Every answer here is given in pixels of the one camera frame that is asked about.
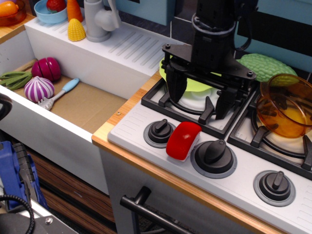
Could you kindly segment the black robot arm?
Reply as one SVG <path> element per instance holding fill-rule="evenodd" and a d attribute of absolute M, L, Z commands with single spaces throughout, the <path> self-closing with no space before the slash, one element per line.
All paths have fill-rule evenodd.
<path fill-rule="evenodd" d="M 170 99 L 177 103 L 187 80 L 218 88 L 216 119 L 223 119 L 251 91 L 256 74 L 234 58 L 249 47 L 252 27 L 249 15 L 258 9 L 256 0 L 200 0 L 192 17 L 195 32 L 191 45 L 165 45 L 162 69 Z"/>

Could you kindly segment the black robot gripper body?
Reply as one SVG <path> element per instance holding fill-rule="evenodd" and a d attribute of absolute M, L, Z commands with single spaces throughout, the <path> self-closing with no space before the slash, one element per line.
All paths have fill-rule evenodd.
<path fill-rule="evenodd" d="M 186 78 L 219 89 L 236 88 L 237 95 L 250 93 L 256 75 L 234 58 L 234 29 L 196 29 L 192 45 L 166 44 L 162 68 L 171 65 Z"/>

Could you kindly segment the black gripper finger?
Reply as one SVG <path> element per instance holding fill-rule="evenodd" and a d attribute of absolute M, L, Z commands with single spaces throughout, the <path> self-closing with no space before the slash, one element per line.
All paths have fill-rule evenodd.
<path fill-rule="evenodd" d="M 217 91 L 219 98 L 215 106 L 215 119 L 225 118 L 225 116 L 235 103 L 237 91 L 238 90 L 236 88 L 226 88 Z"/>
<path fill-rule="evenodd" d="M 182 98 L 186 87 L 187 87 L 187 78 L 184 74 L 172 67 L 171 65 L 167 65 L 166 67 L 166 82 L 168 87 L 168 92 L 170 95 L 170 99 L 177 103 Z"/>

